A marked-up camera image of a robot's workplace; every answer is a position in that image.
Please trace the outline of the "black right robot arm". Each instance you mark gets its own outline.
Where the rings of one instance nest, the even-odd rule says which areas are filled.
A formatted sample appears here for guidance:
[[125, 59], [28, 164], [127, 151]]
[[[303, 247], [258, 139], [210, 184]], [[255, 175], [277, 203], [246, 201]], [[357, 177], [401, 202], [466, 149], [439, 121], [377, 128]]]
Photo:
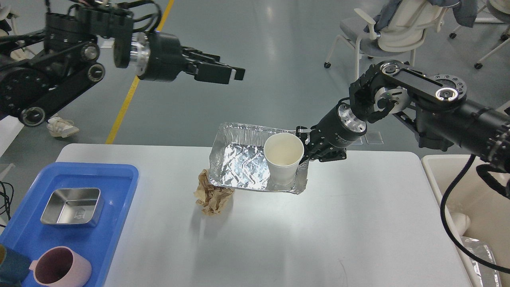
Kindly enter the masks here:
[[470, 157], [444, 192], [439, 213], [448, 237], [475, 262], [499, 272], [509, 269], [475, 256], [457, 240], [446, 218], [446, 203], [454, 187], [472, 167], [475, 158], [483, 165], [477, 174], [504, 198], [509, 184], [499, 183], [492, 173], [509, 173], [509, 116], [467, 99], [466, 84], [456, 76], [431, 75], [416, 70], [408, 62], [382, 61], [350, 84], [349, 96], [317, 125], [295, 131], [303, 146], [301, 162], [346, 159], [346, 149], [364, 136], [367, 123], [393, 114], [413, 131], [419, 147], [446, 152], [452, 145], [466, 149]]

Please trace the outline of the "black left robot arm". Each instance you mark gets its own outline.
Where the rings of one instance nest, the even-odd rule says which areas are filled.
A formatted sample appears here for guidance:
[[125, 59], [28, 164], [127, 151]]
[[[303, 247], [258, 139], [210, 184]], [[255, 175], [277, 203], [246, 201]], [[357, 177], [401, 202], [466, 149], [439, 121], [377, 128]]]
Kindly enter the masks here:
[[66, 14], [45, 5], [43, 29], [1, 37], [1, 118], [38, 126], [99, 83], [106, 73], [98, 62], [99, 37], [114, 39], [116, 67], [134, 63], [140, 80], [172, 82], [180, 72], [218, 84], [244, 78], [243, 68], [157, 31], [162, 11], [153, 0], [75, 0]]

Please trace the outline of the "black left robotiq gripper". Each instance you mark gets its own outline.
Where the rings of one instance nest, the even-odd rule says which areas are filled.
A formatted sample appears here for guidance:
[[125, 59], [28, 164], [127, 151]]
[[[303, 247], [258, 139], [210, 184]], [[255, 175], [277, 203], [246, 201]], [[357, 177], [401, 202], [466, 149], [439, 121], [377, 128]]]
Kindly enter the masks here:
[[218, 55], [181, 46], [177, 36], [160, 31], [139, 32], [131, 39], [130, 65], [135, 65], [140, 80], [171, 82], [181, 71], [206, 83], [228, 84], [232, 73], [234, 80], [243, 80], [244, 68], [231, 67], [220, 59]]

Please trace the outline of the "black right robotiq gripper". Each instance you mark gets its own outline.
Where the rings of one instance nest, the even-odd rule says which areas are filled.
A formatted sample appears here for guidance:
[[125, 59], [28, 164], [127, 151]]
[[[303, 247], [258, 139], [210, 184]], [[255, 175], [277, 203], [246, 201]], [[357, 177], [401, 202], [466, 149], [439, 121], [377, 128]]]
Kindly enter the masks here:
[[304, 155], [299, 164], [307, 160], [344, 160], [347, 158], [346, 148], [366, 132], [366, 122], [354, 115], [350, 105], [338, 103], [311, 129], [296, 127], [296, 137], [304, 146]]

